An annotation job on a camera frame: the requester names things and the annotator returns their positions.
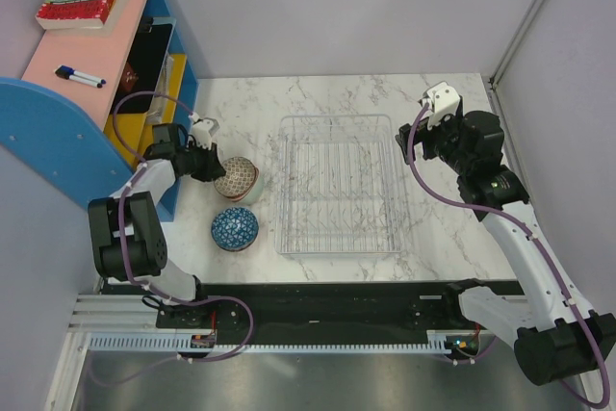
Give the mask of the brown patterned bowl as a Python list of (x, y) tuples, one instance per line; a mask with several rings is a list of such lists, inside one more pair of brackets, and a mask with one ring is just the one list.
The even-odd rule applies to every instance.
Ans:
[(222, 162), (225, 174), (214, 182), (216, 191), (227, 198), (242, 196), (256, 180), (256, 167), (245, 157), (232, 157)]

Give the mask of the blue triangle pattern bowl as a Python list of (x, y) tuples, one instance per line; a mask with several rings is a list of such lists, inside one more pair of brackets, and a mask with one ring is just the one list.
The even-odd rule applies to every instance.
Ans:
[(250, 247), (258, 233), (258, 219), (245, 207), (229, 207), (217, 214), (211, 224), (211, 236), (215, 244), (230, 252)]

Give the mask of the orange floral bowl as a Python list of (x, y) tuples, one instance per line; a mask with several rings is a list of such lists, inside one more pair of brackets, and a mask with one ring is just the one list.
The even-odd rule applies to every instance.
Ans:
[(216, 191), (223, 197), (244, 194), (253, 184), (255, 167), (230, 167), (226, 175), (214, 182)]

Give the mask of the pale green bowl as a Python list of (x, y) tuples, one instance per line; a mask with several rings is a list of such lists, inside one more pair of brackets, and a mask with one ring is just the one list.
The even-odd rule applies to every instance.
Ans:
[(255, 178), (251, 187), (244, 194), (228, 197), (228, 200), (241, 205), (252, 205), (256, 203), (261, 197), (264, 185), (264, 178), (261, 174), (261, 171), (259, 170), (259, 168), (256, 167)]

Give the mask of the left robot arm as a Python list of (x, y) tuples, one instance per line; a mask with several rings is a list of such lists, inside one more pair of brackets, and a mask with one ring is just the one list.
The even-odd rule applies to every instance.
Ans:
[(177, 180), (189, 176), (209, 183), (225, 175), (214, 135), (218, 122), (197, 119), (190, 130), (175, 123), (153, 127), (153, 142), (129, 180), (108, 197), (88, 206), (93, 262), (99, 276), (127, 282), (179, 304), (178, 317), (190, 327), (203, 326), (211, 304), (197, 295), (200, 281), (176, 266), (157, 206)]

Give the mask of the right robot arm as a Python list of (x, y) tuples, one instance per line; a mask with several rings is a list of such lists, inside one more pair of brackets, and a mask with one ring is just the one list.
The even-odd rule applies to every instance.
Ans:
[(499, 118), (472, 111), (446, 116), (436, 126), (419, 114), (395, 136), (407, 165), (415, 147), (427, 160), (438, 158), (457, 175), (461, 201), (487, 229), (523, 289), (522, 309), (485, 284), (456, 283), (441, 303), (443, 321), (455, 328), (476, 322), (514, 351), (526, 378), (544, 385), (599, 371), (609, 385), (605, 360), (615, 345), (615, 317), (600, 315), (552, 255), (536, 221), (524, 185), (502, 164), (504, 133)]

